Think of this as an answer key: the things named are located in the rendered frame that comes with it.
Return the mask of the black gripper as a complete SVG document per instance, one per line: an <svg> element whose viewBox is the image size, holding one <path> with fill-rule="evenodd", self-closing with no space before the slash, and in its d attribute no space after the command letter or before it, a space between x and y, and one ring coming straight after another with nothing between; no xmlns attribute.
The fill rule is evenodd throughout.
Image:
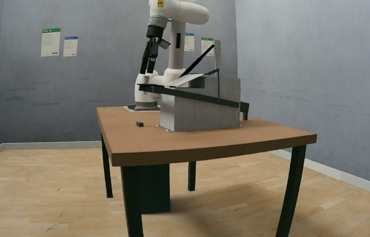
<svg viewBox="0 0 370 237"><path fill-rule="evenodd" d="M150 41L147 42L144 54L143 61L140 69L140 74L145 75L146 73L153 74L155 61L158 56L159 49L159 40L163 37L164 29L160 27L150 26L146 34L147 38L150 38ZM148 63L149 62L149 63ZM148 68L147 68L148 64ZM146 72L147 69L147 72Z"/></svg>

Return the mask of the grey cylinder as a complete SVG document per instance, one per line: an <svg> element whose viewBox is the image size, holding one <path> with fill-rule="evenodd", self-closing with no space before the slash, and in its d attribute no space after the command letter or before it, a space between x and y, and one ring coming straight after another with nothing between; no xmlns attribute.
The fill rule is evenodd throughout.
<svg viewBox="0 0 370 237"><path fill-rule="evenodd" d="M149 83L149 77L150 77L150 76L145 76L145 75L143 75L142 83L146 83L146 84L148 84L148 83Z"/></svg>

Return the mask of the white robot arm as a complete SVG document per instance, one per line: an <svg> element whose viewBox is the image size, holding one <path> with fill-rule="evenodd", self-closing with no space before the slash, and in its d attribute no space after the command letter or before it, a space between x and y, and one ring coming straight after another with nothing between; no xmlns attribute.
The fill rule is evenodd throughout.
<svg viewBox="0 0 370 237"><path fill-rule="evenodd" d="M145 74L150 76L148 84L164 85L178 79L186 71L183 68L186 23L203 25L208 22L210 12L197 5L195 0L149 0L149 6L147 27L154 26L165 30L168 19L171 19L170 43L164 39L159 40L161 48L168 49L170 46L168 68L164 76L158 76L155 70L153 74ZM137 83L141 83L142 78L143 75L139 74L135 83L135 104L128 105L128 108L135 111L160 111L157 106L160 94L138 90Z"/></svg>

